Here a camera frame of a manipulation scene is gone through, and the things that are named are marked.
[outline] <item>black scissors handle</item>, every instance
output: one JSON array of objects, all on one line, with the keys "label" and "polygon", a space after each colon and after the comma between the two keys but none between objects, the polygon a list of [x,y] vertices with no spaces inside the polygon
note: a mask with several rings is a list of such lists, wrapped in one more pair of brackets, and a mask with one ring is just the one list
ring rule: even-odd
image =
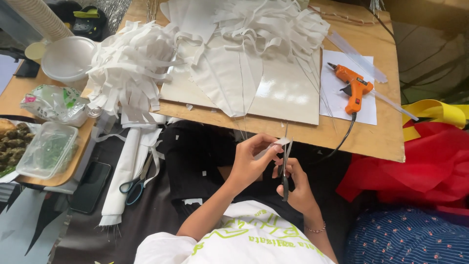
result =
[{"label": "black scissors handle", "polygon": [[279,177],[282,177],[282,185],[283,185],[283,198],[282,201],[286,202],[288,200],[288,178],[283,173],[283,165],[280,165],[277,169],[277,173]]},{"label": "black scissors handle", "polygon": [[131,181],[128,181],[128,182],[124,182],[123,184],[121,184],[121,186],[119,186],[119,191],[123,194],[126,194],[128,192],[130,192],[130,190],[132,190],[132,188],[134,187],[134,185],[137,184],[137,182],[140,181],[140,177],[137,177]]},{"label": "black scissors handle", "polygon": [[127,191],[127,198],[125,199],[126,205],[131,205],[135,203],[136,201],[138,201],[140,196],[142,196],[142,193],[144,191],[145,179],[138,179],[139,181],[133,185],[130,191]]}]

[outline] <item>black smartphone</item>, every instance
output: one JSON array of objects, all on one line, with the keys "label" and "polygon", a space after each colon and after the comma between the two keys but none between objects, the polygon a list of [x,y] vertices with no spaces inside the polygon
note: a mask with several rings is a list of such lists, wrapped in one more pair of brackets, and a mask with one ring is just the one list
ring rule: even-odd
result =
[{"label": "black smartphone", "polygon": [[96,161],[91,162],[82,181],[73,193],[70,208],[80,213],[91,214],[110,173],[111,165]]}]

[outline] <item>sandal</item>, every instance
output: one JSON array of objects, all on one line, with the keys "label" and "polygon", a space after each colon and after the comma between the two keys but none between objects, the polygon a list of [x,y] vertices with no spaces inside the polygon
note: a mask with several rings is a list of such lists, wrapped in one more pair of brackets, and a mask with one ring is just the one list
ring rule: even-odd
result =
[{"label": "sandal", "polygon": [[106,24],[104,12],[94,6],[88,6],[80,11],[73,12],[76,17],[73,33],[93,41],[101,41],[103,29]]}]

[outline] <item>white board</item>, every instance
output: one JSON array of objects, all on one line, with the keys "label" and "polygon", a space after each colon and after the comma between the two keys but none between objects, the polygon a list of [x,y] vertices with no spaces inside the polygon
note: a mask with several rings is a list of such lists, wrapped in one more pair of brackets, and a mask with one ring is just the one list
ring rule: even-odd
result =
[{"label": "white board", "polygon": [[[221,37],[214,37],[207,44],[209,48],[227,44]],[[198,46],[191,46],[184,40],[178,42],[178,56],[194,56]],[[262,55],[264,73],[248,114],[278,118],[306,124],[319,124],[319,69],[320,50],[313,60],[312,73],[303,71],[297,61],[288,62],[286,56],[275,48]],[[161,99],[192,105],[217,108],[202,90],[189,81],[188,64],[169,67],[173,80],[165,82]]]}]

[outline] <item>blue floral fabric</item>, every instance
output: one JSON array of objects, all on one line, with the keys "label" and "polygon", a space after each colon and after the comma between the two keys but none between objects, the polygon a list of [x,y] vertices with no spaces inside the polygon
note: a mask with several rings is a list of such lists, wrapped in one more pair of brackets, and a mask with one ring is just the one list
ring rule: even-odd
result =
[{"label": "blue floral fabric", "polygon": [[345,252],[347,264],[469,264],[469,228],[413,208],[365,212]]}]

